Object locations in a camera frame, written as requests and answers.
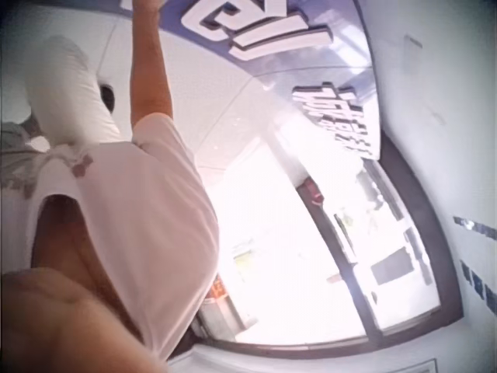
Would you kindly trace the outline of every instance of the white t-shirt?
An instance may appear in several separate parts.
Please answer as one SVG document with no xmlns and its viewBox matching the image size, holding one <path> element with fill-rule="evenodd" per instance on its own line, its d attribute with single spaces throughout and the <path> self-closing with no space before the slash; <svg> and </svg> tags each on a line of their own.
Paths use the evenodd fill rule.
<svg viewBox="0 0 497 373">
<path fill-rule="evenodd" d="M 30 268 L 44 200 L 74 198 L 145 346 L 165 360 L 212 285 L 218 251 L 214 209 L 171 119 L 146 116 L 132 142 L 59 145 L 6 177 L 2 273 Z"/>
</svg>

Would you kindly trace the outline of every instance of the wall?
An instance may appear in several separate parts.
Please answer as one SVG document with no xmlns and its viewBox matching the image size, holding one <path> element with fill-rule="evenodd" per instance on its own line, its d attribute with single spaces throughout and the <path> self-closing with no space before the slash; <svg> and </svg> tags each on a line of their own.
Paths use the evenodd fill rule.
<svg viewBox="0 0 497 373">
<path fill-rule="evenodd" d="M 338 359 L 272 360 L 200 346 L 187 371 L 385 373 L 434 357 L 440 373 L 495 369 L 496 318 L 463 280 L 459 260 L 496 291 L 497 247 L 452 220 L 461 216 L 497 226 L 495 9 L 490 1 L 475 0 L 360 4 L 371 35 L 384 128 L 436 209 L 458 270 L 465 317 L 397 347 Z"/>
</svg>

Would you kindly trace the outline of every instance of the window frame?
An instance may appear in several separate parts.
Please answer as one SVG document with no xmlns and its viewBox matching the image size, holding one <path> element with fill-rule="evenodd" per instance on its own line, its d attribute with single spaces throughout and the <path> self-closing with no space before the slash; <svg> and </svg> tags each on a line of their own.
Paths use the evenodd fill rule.
<svg viewBox="0 0 497 373">
<path fill-rule="evenodd" d="M 214 340 L 208 337 L 200 341 L 202 344 L 240 354 L 285 359 L 345 357 L 409 342 L 434 330 L 449 326 L 464 316 L 454 261 L 433 206 L 400 151 L 383 132 L 381 134 L 381 144 L 381 158 L 378 164 L 395 188 L 418 230 L 433 269 L 434 281 L 439 292 L 440 306 L 435 310 L 384 331 L 379 330 L 374 321 L 373 311 L 370 309 L 357 279 L 353 275 L 352 266 L 349 264 L 345 252 L 342 250 L 333 224 L 324 212 L 322 204 L 315 203 L 306 183 L 302 183 L 296 190 L 335 259 L 342 279 L 349 287 L 354 304 L 366 330 L 367 338 L 358 337 L 331 343 L 275 346 L 236 343 Z"/>
</svg>

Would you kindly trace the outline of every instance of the person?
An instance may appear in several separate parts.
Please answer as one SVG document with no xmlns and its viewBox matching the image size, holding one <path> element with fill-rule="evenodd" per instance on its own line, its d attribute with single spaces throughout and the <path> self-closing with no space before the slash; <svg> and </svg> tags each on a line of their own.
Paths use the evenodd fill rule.
<svg viewBox="0 0 497 373">
<path fill-rule="evenodd" d="M 172 122 L 160 5 L 133 1 L 132 141 L 74 43 L 52 37 L 31 59 L 26 93 L 50 150 L 26 144 L 26 126 L 2 134 L 13 371 L 163 371 L 214 280 L 217 218 Z"/>
</svg>

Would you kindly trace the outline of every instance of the window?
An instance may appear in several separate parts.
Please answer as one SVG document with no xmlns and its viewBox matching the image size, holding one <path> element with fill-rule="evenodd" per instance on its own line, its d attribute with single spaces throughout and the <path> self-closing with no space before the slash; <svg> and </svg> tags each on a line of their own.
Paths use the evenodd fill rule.
<svg viewBox="0 0 497 373">
<path fill-rule="evenodd" d="M 271 141 L 256 139 L 209 191 L 221 225 L 221 290 L 199 312 L 205 343 L 345 356 L 462 317 L 447 242 L 397 149 L 383 137 L 381 160 L 362 160 L 315 131 L 288 124 L 276 137 L 303 180 L 288 176 Z"/>
</svg>

